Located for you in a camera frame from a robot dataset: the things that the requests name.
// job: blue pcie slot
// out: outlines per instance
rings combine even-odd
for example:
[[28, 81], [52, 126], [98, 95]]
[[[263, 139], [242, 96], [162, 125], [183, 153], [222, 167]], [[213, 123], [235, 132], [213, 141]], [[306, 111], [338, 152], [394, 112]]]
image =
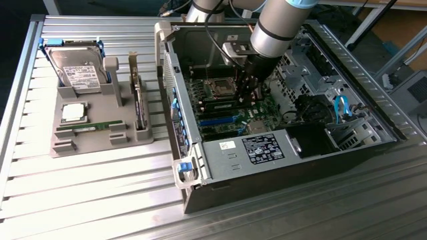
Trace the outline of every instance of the blue pcie slot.
[[219, 124], [230, 124], [234, 123], [238, 119], [238, 116], [229, 116], [213, 120], [202, 120], [201, 121], [201, 126], [213, 126], [213, 125], [219, 125]]

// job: metal slat surface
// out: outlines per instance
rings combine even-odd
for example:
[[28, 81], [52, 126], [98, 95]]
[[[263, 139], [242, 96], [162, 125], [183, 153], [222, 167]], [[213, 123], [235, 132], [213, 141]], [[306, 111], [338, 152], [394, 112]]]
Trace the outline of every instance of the metal slat surface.
[[[154, 24], [161, 20], [47, 16], [46, 39], [105, 40], [106, 54], [119, 58], [121, 81], [130, 77], [129, 51], [138, 51], [155, 142], [76, 156], [48, 156], [58, 78], [35, 51], [34, 69], [23, 72], [28, 85], [16, 109], [15, 138], [8, 139], [12, 152], [4, 160], [10, 165], [7, 173], [2, 172], [8, 177], [2, 239], [423, 239], [427, 148], [418, 134], [343, 174], [183, 214], [154, 64]], [[365, 83], [373, 84], [369, 78]], [[394, 117], [399, 128], [414, 132], [406, 120]]]

